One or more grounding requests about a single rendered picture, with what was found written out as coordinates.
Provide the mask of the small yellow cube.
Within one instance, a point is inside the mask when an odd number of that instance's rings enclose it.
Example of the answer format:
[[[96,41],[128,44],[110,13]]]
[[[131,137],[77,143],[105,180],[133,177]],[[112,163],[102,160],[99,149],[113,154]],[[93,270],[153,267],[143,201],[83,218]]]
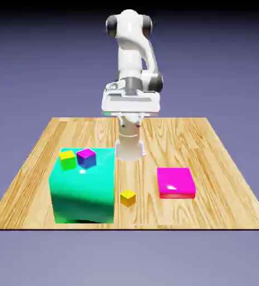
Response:
[[[136,193],[131,190],[125,190],[122,193],[120,193],[120,203],[130,207],[134,205],[136,202]]]

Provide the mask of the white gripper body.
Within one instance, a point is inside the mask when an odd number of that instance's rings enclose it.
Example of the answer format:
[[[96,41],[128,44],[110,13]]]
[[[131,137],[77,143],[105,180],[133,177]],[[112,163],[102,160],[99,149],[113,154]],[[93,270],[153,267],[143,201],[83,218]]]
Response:
[[[161,97],[157,92],[136,90],[136,95],[126,95],[124,89],[105,89],[101,109],[106,113],[141,113],[154,115],[161,109]]]

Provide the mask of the small yellow-green cube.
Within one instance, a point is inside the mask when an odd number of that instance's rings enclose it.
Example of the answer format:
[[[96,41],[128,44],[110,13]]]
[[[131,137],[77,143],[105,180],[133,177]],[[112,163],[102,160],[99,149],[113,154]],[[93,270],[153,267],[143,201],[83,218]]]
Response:
[[[76,168],[76,155],[72,150],[62,151],[59,153],[59,162],[63,171]]]

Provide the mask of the large green box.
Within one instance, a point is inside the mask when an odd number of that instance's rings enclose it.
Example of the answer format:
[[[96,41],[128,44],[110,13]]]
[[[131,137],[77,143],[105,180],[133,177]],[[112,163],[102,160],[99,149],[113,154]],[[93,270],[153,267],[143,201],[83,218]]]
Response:
[[[115,149],[93,148],[97,164],[63,170],[57,159],[49,177],[55,223],[113,223]]]

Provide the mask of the large pink box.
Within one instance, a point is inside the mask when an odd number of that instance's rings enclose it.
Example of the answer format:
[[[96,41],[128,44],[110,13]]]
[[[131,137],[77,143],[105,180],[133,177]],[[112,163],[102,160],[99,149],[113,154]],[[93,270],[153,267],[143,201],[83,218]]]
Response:
[[[159,197],[194,199],[196,186],[189,168],[157,168]]]

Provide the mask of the small purple cube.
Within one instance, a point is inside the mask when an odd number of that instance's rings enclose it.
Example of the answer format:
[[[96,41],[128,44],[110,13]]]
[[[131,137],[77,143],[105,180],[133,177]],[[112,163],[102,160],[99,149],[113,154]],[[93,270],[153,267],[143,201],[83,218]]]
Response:
[[[77,151],[77,163],[84,169],[91,168],[96,165],[96,153],[92,149],[82,149]]]

